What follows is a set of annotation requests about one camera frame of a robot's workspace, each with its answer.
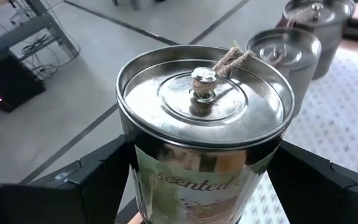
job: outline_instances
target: white tablecloth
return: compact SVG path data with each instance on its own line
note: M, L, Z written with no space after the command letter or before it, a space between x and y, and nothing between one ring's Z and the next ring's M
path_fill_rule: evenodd
M339 49L329 72L309 87L284 140L358 172L358 53ZM265 174L241 224L289 223Z

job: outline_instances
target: tin lid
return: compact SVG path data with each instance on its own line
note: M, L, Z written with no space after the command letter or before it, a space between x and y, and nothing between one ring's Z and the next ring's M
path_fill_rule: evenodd
M255 57L243 63L247 70L219 77L211 68L225 53L183 45L135 58L117 79L124 114L158 138L197 147L241 147L277 136L293 116L288 82ZM198 96L194 79L216 87Z
M296 70L316 63L321 53L320 41L312 34L300 29L271 29L258 33L246 44L269 64Z
M290 1L284 8L284 16L309 26L323 26L345 21L355 8L352 0Z

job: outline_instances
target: silver tin can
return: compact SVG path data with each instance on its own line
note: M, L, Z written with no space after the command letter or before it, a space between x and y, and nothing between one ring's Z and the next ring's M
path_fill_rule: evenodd
M279 26L294 20L294 27L313 33L321 42L321 56L313 79L328 72L341 43L346 21L355 9L352 0L292 0L284 7Z
M299 29L271 29L251 38L246 50L274 63L287 78L295 94L294 116L298 115L321 53L317 37Z
M166 47L138 56L118 75L146 223L237 222L292 120L293 91L262 60L248 57L230 77L217 79L210 68L226 52ZM216 82L208 100L192 94L194 78Z

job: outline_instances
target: black holder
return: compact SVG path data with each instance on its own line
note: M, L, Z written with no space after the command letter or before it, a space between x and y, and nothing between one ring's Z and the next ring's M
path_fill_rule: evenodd
M0 184L0 224L114 223L133 152L120 136L29 185ZM358 223L358 173L283 142L268 174L290 223Z

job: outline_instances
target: gray floor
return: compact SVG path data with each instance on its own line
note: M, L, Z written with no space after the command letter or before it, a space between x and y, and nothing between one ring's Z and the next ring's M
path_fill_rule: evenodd
M287 2L166 0L154 5L140 0L142 10L135 12L125 0L121 0L118 7L111 0L70 1L180 44L190 43L236 5L246 2L199 42L223 47L230 47L233 40L244 45L256 32L273 27ZM75 44L81 46L81 54L46 82L45 93L13 113L0 113L0 182L22 181L65 147L116 103L114 84L119 69L136 55L166 46L60 0L44 2L53 7L62 26L75 39ZM12 29L9 18L13 13L8 4L0 7L0 35ZM12 50L21 54L25 44L20 43ZM44 49L39 53L43 63L56 63L53 53L60 63L68 60L59 46L52 45L50 49L53 52ZM119 114L114 112L62 157L41 170L39 177L86 155L121 133ZM124 201L133 196L133 189L128 188Z

